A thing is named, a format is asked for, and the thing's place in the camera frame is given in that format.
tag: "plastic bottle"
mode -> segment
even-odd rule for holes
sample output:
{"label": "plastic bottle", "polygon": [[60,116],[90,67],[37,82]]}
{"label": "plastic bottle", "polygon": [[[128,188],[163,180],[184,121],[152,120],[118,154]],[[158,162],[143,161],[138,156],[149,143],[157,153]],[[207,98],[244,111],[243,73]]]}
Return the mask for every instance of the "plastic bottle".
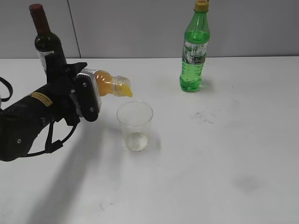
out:
{"label": "plastic bottle", "polygon": [[210,40],[210,30],[206,13],[207,0],[197,0],[194,16],[185,31],[180,85],[182,90],[196,92],[201,83],[201,72],[206,59],[206,49]]}
{"label": "plastic bottle", "polygon": [[117,97],[133,96],[130,80],[123,76],[113,77],[108,72],[102,70],[83,69],[82,71],[94,74],[101,97],[109,93]]}

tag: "wine bottle neck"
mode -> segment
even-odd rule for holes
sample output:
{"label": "wine bottle neck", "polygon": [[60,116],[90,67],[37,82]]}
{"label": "wine bottle neck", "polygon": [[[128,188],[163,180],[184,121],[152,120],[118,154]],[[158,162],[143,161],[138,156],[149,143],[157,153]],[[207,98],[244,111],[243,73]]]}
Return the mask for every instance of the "wine bottle neck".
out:
{"label": "wine bottle neck", "polygon": [[33,23],[36,27],[38,34],[48,34],[51,33],[51,30],[49,28],[49,24],[47,21],[47,17],[45,14],[45,11],[43,10],[43,7],[39,4],[36,7],[30,8],[30,13],[33,19]]}

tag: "gray wall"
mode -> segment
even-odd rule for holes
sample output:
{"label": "gray wall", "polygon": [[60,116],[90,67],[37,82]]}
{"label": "gray wall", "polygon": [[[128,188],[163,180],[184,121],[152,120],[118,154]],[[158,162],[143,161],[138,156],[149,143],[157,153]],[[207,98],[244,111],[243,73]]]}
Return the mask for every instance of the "gray wall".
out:
{"label": "gray wall", "polygon": [[66,0],[0,0],[0,58],[37,58],[37,35],[29,5],[41,3],[67,57],[79,57]]}
{"label": "gray wall", "polygon": [[[36,57],[29,0],[0,4],[0,57]],[[67,0],[40,0],[67,57],[79,57]],[[83,58],[181,57],[195,0],[69,0]],[[299,55],[298,0],[211,0],[209,56]],[[11,18],[12,11],[17,14]]]}

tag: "white table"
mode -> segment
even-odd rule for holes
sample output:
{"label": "white table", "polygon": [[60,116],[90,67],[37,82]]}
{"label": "white table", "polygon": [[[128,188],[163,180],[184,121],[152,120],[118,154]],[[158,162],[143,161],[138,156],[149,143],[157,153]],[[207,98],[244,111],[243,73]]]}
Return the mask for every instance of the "white table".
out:
{"label": "white table", "polygon": [[[197,93],[179,87],[181,59],[78,61],[130,79],[154,110],[151,145],[125,149],[115,114],[131,99],[102,97],[62,149],[0,162],[1,224],[299,223],[299,57],[208,58]],[[45,83],[37,59],[0,68],[2,109]]]}

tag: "yellow warning label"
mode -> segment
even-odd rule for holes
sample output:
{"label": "yellow warning label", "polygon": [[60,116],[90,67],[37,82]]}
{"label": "yellow warning label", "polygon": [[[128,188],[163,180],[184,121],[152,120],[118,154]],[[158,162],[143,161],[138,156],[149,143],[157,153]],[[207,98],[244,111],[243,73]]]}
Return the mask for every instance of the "yellow warning label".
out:
{"label": "yellow warning label", "polygon": [[33,92],[30,94],[30,96],[41,101],[43,104],[45,104],[46,107],[52,105],[53,103],[49,97],[40,92]]}

